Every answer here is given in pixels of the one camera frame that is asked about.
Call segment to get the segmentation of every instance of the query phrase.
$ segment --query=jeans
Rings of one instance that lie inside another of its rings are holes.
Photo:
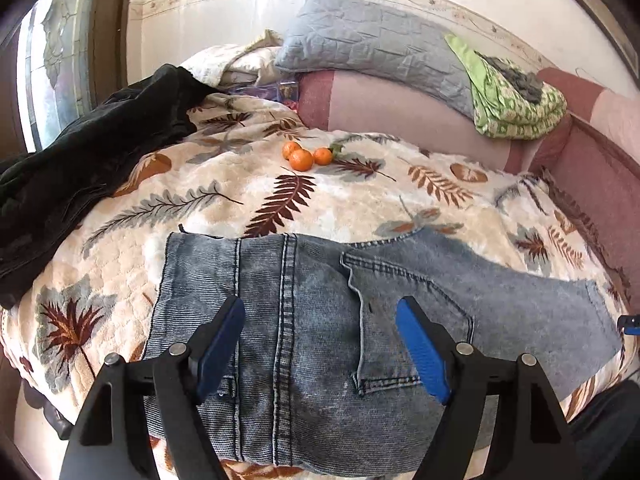
[[[593,282],[516,272],[429,228],[358,244],[176,233],[144,357],[187,341],[228,293],[244,301],[246,323],[220,389],[199,407],[216,453],[337,476],[415,470],[443,413],[396,330],[403,296],[485,355],[532,353],[559,398],[621,344]],[[146,408],[162,438],[153,398]],[[478,447],[495,403],[486,412]]]

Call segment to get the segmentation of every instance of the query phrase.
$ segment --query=black pants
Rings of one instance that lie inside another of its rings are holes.
[[[638,477],[640,387],[623,381],[593,397],[569,424],[584,480]]]

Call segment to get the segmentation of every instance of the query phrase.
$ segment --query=blue gripper pad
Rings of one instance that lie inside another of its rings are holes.
[[[226,312],[218,312],[217,316],[222,316],[220,327],[198,363],[198,384],[195,391],[198,404],[218,389],[226,366],[236,351],[236,343],[244,326],[244,303],[240,298],[235,298],[230,308]]]
[[[396,326],[427,392],[441,404],[449,402],[451,388],[447,384],[444,361],[404,299],[398,301]]]

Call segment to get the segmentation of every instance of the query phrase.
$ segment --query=orange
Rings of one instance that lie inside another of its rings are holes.
[[[282,147],[282,156],[285,160],[289,160],[291,153],[301,149],[302,146],[300,146],[297,142],[293,142],[293,140],[290,140],[289,142],[284,143],[284,146]]]
[[[296,171],[308,171],[314,164],[314,156],[307,150],[296,150],[289,155],[289,164]]]
[[[314,161],[318,166],[327,166],[334,160],[334,154],[329,148],[318,148],[314,151]]]

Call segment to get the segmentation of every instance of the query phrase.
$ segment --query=green blanket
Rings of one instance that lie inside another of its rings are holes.
[[[530,103],[459,37],[447,34],[445,40],[471,79],[474,123],[481,134],[499,139],[537,139],[560,122],[566,100],[559,90],[544,83],[540,104]],[[518,68],[507,59],[501,61]]]

